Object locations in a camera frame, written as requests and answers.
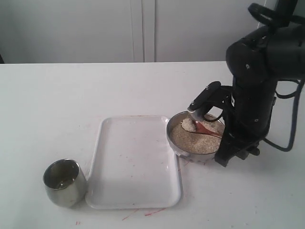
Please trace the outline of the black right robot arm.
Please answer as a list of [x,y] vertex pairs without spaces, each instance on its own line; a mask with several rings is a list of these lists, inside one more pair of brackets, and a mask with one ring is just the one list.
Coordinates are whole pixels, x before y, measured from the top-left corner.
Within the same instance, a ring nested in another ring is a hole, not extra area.
[[263,26],[233,43],[226,51],[226,63],[233,84],[210,83],[188,107],[196,120],[203,120],[213,107],[221,109],[225,129],[214,159],[224,167],[232,157],[259,155],[258,145],[269,132],[279,97],[279,81],[297,83],[287,98],[294,98],[298,107],[305,83],[305,27]]

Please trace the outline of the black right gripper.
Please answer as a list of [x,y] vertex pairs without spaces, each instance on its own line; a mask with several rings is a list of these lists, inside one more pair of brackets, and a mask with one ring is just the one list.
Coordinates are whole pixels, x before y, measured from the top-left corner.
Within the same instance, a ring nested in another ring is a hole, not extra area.
[[[220,88],[221,83],[215,81],[190,103],[187,111],[196,121],[204,121],[205,115],[212,109],[209,101]],[[266,137],[271,120],[271,83],[265,82],[257,86],[242,87],[233,84],[231,98],[234,99],[233,111],[224,116],[225,130],[215,161],[226,167],[234,156],[244,160],[249,154],[259,155],[258,145]]]

